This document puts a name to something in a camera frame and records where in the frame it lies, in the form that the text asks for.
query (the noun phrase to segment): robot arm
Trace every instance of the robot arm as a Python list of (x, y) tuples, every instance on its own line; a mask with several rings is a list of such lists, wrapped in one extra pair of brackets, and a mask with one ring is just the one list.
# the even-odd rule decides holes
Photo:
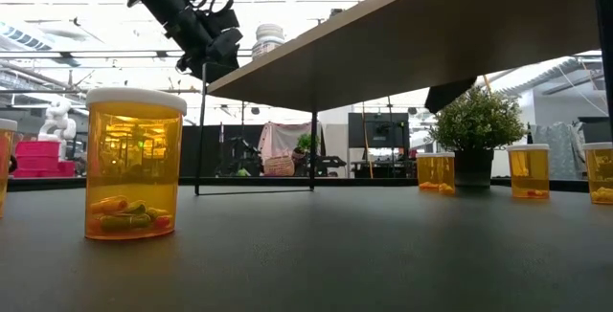
[(139, 1), (164, 26), (166, 37), (185, 52), (177, 62), (180, 71), (189, 68), (193, 76), (202, 78), (202, 65), (206, 62), (238, 68), (237, 43), (242, 34), (231, 10), (233, 0), (217, 12), (200, 10), (193, 5), (195, 0), (128, 0), (127, 5), (132, 7)]

